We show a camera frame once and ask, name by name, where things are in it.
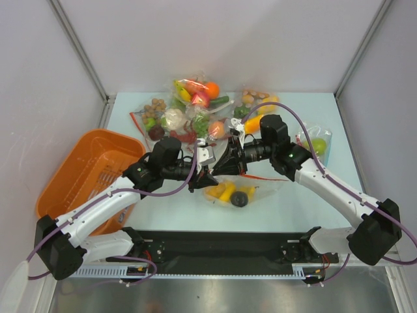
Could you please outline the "yellow fake pepper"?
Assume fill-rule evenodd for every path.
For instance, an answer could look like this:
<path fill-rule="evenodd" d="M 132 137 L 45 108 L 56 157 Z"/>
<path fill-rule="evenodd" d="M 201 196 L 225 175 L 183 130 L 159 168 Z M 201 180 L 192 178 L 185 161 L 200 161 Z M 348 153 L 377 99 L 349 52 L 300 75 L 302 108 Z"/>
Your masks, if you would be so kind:
<path fill-rule="evenodd" d="M 236 186 L 233 182 L 225 183 L 225 190 L 219 196 L 219 200 L 223 202 L 229 202 L 232 194 L 236 191 Z"/>

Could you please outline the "zip bag with yellow fruit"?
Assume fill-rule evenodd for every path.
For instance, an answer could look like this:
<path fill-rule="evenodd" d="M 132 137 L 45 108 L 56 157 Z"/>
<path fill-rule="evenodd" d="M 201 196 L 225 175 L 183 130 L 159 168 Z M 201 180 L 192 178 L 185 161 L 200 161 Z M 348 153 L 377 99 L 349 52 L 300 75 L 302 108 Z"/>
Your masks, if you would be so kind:
<path fill-rule="evenodd" d="M 247 193 L 249 197 L 249 203 L 247 206 L 253 202 L 260 201 L 276 194 L 284 183 L 289 182 L 288 179 L 266 178 L 248 174 L 239 176 L 221 175 L 216 179 L 218 180 L 219 185 L 204 188 L 203 195 L 205 199 L 213 205 L 219 205 L 222 207 L 235 207 L 230 203 L 230 201 L 223 202 L 218 199 L 225 190 L 225 183 L 227 182 L 233 182 L 236 186 L 236 191 L 243 191 Z"/>

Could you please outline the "dark purple fake fruit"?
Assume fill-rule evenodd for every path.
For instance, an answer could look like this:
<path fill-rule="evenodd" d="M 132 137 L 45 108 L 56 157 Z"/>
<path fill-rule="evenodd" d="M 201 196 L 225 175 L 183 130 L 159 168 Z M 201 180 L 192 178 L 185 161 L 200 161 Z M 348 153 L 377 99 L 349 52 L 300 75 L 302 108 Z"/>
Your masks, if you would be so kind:
<path fill-rule="evenodd" d="M 245 207 L 249 203 L 249 197 L 243 191 L 235 191 L 230 197 L 230 203 L 235 207 Z"/>

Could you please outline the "zip bag with green pear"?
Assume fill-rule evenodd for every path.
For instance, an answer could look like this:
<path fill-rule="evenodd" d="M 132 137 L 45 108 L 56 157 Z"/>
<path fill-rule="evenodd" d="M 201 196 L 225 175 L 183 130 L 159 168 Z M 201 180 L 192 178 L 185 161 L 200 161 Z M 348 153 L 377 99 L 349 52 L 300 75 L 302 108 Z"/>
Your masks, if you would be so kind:
<path fill-rule="evenodd" d="M 300 127 L 295 134 L 295 142 L 309 150 L 306 137 L 308 134 L 317 158 L 326 166 L 330 155 L 332 131 L 322 124 L 303 122 L 303 125 L 304 128 Z"/>

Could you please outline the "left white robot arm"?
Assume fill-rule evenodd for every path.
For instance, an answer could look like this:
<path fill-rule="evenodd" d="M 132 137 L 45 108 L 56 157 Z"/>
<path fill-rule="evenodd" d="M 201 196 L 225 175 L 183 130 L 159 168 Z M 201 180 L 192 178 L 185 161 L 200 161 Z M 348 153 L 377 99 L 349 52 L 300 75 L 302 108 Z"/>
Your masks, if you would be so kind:
<path fill-rule="evenodd" d="M 143 244 L 134 230 L 125 228 L 96 236 L 92 233 L 117 212 L 147 196 L 164 198 L 184 188 L 193 191 L 216 183 L 209 172 L 209 164 L 216 160 L 212 146 L 198 139 L 193 150 L 191 161 L 185 162 L 179 156 L 181 142 L 166 136 L 95 197 L 55 218 L 49 214 L 40 217 L 32 255 L 42 260 L 56 280 L 70 277 L 90 261 L 140 259 Z"/>

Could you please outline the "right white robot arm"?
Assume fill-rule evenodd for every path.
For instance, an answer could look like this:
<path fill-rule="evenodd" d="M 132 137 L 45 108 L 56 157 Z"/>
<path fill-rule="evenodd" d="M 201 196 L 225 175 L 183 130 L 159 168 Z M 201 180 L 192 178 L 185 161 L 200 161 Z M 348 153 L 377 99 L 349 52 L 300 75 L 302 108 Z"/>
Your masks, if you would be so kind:
<path fill-rule="evenodd" d="M 248 164 L 268 160 L 280 175 L 316 193 L 350 224 L 348 228 L 312 228 L 300 247 L 302 257 L 317 261 L 323 254 L 354 254 L 367 265 L 376 265 L 400 240 L 399 207 L 390 199 L 379 201 L 332 177 L 305 147 L 292 142 L 279 115 L 259 122 L 261 137 L 246 143 L 240 119 L 227 122 L 227 147 L 212 170 L 217 175 L 240 175 Z"/>

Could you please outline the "zip bag with lobster grapes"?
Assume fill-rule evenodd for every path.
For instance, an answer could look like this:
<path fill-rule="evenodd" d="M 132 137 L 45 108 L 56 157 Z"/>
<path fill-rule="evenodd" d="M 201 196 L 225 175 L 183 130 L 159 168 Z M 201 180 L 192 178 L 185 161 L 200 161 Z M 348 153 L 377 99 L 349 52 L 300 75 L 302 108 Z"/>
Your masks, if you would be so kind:
<path fill-rule="evenodd" d="M 215 146 L 216 141 L 230 136 L 232 118 L 217 116 L 205 110 L 184 113 L 179 109 L 168 109 L 162 117 L 165 133 L 178 139 L 189 149 L 197 139 L 203 139 Z"/>

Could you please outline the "zip bag with yellow peppers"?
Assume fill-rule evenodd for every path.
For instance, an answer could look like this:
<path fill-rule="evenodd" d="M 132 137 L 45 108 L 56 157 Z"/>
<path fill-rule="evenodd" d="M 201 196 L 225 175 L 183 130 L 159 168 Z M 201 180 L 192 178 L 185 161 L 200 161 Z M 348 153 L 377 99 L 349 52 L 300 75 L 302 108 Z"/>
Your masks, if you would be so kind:
<path fill-rule="evenodd" d="M 244 88 L 242 94 L 237 98 L 235 102 L 235 108 L 233 111 L 233 117 L 237 119 L 243 119 L 247 116 L 251 110 L 257 105 L 267 102 L 279 102 L 280 98 L 273 92 L 268 92 L 263 89 L 251 89 Z M 278 109 L 275 105 L 262 106 L 256 109 L 244 123 L 245 133 L 254 134 L 260 130 L 260 120 L 263 116 L 275 113 Z"/>

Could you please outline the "zip bag with cauliflower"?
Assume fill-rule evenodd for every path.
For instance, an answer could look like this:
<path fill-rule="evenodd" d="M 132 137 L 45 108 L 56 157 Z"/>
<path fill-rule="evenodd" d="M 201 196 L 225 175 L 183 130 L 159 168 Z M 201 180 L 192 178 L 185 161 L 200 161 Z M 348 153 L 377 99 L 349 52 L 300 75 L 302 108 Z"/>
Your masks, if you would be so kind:
<path fill-rule="evenodd" d="M 188 122 L 186 105 L 177 98 L 151 98 L 129 115 L 139 132 L 152 143 L 174 132 L 182 134 Z"/>

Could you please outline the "zip bag with orange top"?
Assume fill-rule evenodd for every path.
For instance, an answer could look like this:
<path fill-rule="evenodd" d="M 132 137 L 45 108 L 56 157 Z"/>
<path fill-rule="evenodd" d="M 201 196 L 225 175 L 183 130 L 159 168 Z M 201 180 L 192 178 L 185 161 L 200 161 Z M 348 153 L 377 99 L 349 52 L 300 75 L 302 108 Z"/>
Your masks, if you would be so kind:
<path fill-rule="evenodd" d="M 174 78 L 172 90 L 174 97 L 186 107 L 217 112 L 233 104 L 230 96 L 222 91 L 220 84 L 207 78 L 202 72 Z"/>

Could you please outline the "orange plastic basket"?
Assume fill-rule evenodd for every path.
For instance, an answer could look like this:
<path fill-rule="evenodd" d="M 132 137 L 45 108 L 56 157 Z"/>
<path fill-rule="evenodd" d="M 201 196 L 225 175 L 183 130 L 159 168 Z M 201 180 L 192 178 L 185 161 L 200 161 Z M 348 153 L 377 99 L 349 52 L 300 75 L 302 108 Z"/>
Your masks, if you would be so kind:
<path fill-rule="evenodd" d="M 110 186 L 146 152 L 137 139 L 106 129 L 85 133 L 55 172 L 36 203 L 36 215 L 57 218 Z"/>

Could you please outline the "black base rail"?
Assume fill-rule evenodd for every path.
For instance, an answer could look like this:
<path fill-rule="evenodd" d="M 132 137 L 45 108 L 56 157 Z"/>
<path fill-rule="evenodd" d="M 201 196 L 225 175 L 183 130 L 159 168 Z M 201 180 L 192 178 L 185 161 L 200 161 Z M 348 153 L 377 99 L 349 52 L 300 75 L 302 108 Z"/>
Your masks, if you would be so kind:
<path fill-rule="evenodd" d="M 185 263 L 206 267 L 214 263 L 222 267 L 261 265 L 271 268 L 274 264 L 306 264 L 327 269 L 339 261 L 335 253 L 314 251 L 303 233 L 136 230 L 130 233 L 134 246 L 127 255 L 144 257 L 156 266 Z"/>

